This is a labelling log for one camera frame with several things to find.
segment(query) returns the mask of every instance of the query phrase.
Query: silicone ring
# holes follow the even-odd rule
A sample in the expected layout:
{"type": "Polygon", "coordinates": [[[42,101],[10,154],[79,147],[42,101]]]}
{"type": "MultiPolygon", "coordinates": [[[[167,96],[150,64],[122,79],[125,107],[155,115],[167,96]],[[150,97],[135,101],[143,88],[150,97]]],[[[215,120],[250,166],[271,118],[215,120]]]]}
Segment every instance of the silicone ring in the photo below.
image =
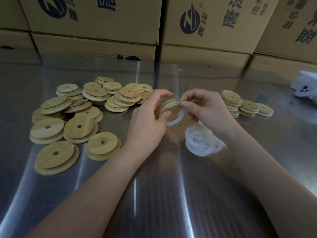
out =
{"type": "MultiPolygon", "coordinates": [[[[159,113],[159,116],[161,116],[161,114],[164,113],[166,109],[168,109],[170,106],[175,105],[175,104],[180,105],[180,101],[175,100],[175,101],[170,102],[170,103],[167,104],[166,106],[164,106],[164,108],[162,109],[162,111],[159,113]]],[[[177,124],[177,123],[178,123],[180,120],[182,120],[182,118],[184,117],[184,113],[185,113],[185,112],[184,112],[184,109],[181,108],[181,109],[180,109],[179,116],[177,117],[177,119],[175,119],[175,120],[172,121],[172,122],[168,122],[168,123],[166,124],[166,126],[172,126],[172,125],[174,125],[174,124],[177,124]]]]}

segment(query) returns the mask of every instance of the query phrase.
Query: metal table surface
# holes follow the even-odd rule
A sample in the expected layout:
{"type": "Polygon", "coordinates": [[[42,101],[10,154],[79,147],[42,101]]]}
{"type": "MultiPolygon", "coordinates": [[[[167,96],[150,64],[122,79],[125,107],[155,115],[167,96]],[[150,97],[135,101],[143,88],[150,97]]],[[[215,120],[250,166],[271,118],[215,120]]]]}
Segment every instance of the metal table surface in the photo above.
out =
{"type": "MultiPolygon", "coordinates": [[[[2,238],[24,237],[104,164],[90,160],[84,153],[86,144],[79,144],[81,155],[72,168],[41,176],[33,166],[43,146],[29,140],[32,112],[55,96],[58,85],[82,87],[97,76],[123,85],[138,82],[166,88],[176,98],[192,88],[228,89],[267,104],[275,111],[272,117],[240,116],[237,121],[317,195],[315,104],[293,97],[287,81],[276,74],[249,71],[240,78],[241,70],[170,64],[157,68],[152,63],[91,56],[42,54],[39,63],[21,63],[26,59],[10,53],[10,63],[0,63],[2,238]]],[[[133,107],[123,113],[98,107],[104,112],[99,132],[113,132],[124,144],[133,107]]],[[[208,158],[193,155],[184,146],[187,124],[184,118],[167,128],[126,188],[104,237],[277,237],[234,153],[223,149],[208,158]]]]}

